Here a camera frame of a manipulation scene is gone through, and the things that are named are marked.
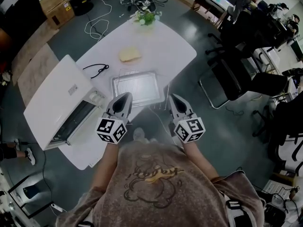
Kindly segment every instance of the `oven control knob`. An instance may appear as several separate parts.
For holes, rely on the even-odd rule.
[[[101,106],[102,101],[104,99],[103,96],[101,96],[97,91],[94,91],[89,96],[91,102],[95,105]]]

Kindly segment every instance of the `black and white marker cube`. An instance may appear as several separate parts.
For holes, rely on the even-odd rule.
[[[178,122],[174,132],[183,143],[188,143],[200,139],[205,127],[201,118],[185,119]]]
[[[105,142],[118,144],[127,129],[122,120],[99,118],[96,126],[97,135]]]

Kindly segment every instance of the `office chair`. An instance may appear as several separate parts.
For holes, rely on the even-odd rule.
[[[212,52],[228,51],[243,59],[251,57],[259,71],[262,72],[253,53],[258,48],[274,47],[276,45],[275,36],[279,31],[277,32],[274,27],[273,21],[262,11],[256,9],[251,15],[243,11],[239,14],[235,24],[227,19],[222,22],[220,39],[214,34],[208,34],[222,46],[207,50],[205,53],[208,55]],[[237,49],[236,46],[241,44],[243,47]]]
[[[226,52],[209,60],[208,65],[211,66],[210,69],[215,74],[227,97],[225,102],[215,106],[202,84],[204,76],[201,76],[198,83],[214,109],[219,109],[229,101],[238,99],[247,91],[275,96],[281,93],[287,84],[287,77],[263,72],[257,73],[251,79],[241,60]]]
[[[213,36],[218,43],[222,44],[222,47],[206,51],[205,53],[218,52],[218,55],[207,63],[227,97],[227,101],[215,106],[202,85],[203,76],[200,77],[198,83],[205,92],[212,108],[218,109],[227,102],[238,99],[247,91],[259,92],[269,96],[275,96],[283,91],[287,83],[287,77],[258,73],[251,80],[250,74],[241,62],[242,58],[252,57],[259,71],[262,72],[252,54],[255,49],[269,46],[271,43],[270,40],[266,40],[265,36],[258,31],[255,20],[252,19],[250,14],[241,12],[234,25],[226,22],[221,32],[221,40],[213,34],[209,34],[209,36]],[[236,48],[239,44],[243,45],[241,50]]]
[[[253,112],[253,114],[259,114],[265,123],[258,132],[253,133],[253,137],[259,136],[264,131],[269,131],[274,136],[275,143],[283,145],[287,135],[293,136],[297,140],[297,136],[303,133],[303,93],[300,93],[289,103],[279,103],[273,115],[270,114],[268,106],[265,106],[264,109],[266,116],[259,111]]]

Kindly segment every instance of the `sneaker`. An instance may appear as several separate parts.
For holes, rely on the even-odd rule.
[[[27,148],[26,152],[27,152],[27,158],[30,160],[31,164],[32,165],[36,164],[36,159],[33,155],[32,150],[30,148]]]
[[[150,139],[150,143],[158,143],[158,141],[157,141],[157,139],[155,139],[155,138],[151,138],[151,139]]]
[[[149,143],[148,140],[145,138],[145,133],[142,128],[137,128],[134,130],[133,139],[134,141],[139,141],[143,144]]]
[[[14,142],[16,143],[15,149],[19,151],[20,150],[19,140],[15,139]]]

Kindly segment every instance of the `cardboard box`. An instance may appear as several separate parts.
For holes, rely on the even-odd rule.
[[[53,29],[58,29],[75,16],[68,0],[41,0],[42,11]]]

